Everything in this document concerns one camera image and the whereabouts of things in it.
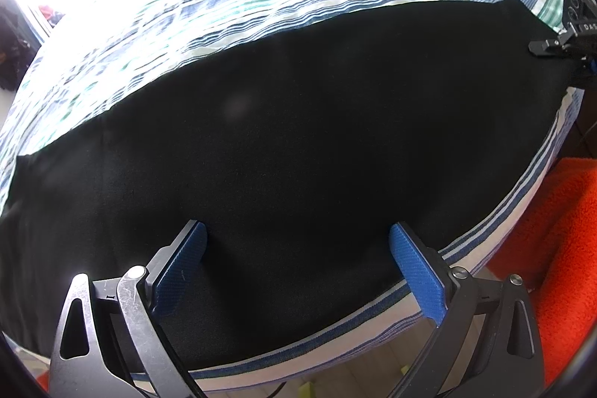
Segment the yellow object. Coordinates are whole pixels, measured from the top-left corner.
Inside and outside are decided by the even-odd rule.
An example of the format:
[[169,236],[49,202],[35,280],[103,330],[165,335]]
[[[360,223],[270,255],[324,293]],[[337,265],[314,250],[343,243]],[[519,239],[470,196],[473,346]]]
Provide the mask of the yellow object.
[[298,398],[315,398],[315,386],[310,381],[301,385],[298,392]]

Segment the orange blanket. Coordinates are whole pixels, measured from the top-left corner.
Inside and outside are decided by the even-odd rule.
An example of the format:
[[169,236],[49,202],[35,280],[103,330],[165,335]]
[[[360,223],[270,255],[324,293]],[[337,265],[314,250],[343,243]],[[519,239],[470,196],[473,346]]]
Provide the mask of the orange blanket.
[[597,160],[562,159],[489,267],[533,289],[550,384],[597,317]]

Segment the blue textured pad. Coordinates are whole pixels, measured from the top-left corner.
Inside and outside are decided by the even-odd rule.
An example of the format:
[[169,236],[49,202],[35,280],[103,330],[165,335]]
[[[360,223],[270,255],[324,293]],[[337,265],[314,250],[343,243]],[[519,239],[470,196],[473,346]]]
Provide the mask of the blue textured pad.
[[423,315],[439,326],[448,311],[444,285],[400,224],[390,228],[390,251]]
[[196,222],[153,287],[153,317],[159,319],[174,313],[186,285],[199,267],[206,247],[207,229],[203,223]]

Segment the black fabric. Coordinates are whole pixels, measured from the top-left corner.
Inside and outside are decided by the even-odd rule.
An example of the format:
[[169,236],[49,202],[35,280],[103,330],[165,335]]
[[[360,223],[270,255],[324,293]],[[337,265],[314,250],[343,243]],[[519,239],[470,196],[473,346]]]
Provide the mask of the black fabric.
[[163,323],[196,369],[288,345],[389,289],[387,235],[440,249],[541,146],[574,65],[517,0],[410,3],[271,35],[165,75],[32,156],[0,220],[0,322],[50,353],[71,278],[146,264],[205,222]]

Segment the striped fabric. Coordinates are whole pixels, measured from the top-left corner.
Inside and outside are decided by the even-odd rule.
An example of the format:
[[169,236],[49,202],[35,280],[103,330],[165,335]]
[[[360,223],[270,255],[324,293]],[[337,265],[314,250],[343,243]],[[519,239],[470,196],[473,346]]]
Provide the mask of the striped fabric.
[[[0,135],[0,206],[8,196],[16,156],[40,150],[179,66],[283,29],[412,1],[433,0],[99,0],[85,12],[68,15],[32,63]],[[562,28],[563,0],[521,1],[555,31]],[[544,145],[516,187],[484,221],[443,250],[450,264],[478,269],[507,236],[576,118],[580,100],[580,90],[569,89]],[[207,391],[289,378],[366,351],[405,329],[418,314],[402,282],[301,342],[194,376]]]

